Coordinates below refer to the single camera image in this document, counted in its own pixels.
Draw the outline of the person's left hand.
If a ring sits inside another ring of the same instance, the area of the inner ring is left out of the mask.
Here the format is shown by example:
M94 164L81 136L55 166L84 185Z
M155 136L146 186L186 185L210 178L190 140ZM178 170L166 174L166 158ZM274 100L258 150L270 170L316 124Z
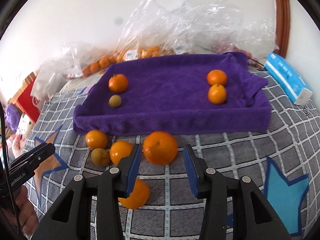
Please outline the person's left hand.
M28 190L24 185L20 187L20 192L15 197L15 202L20 209L18 218L22 231L26 236L30 237L35 232L39 219L33 204L28 199Z

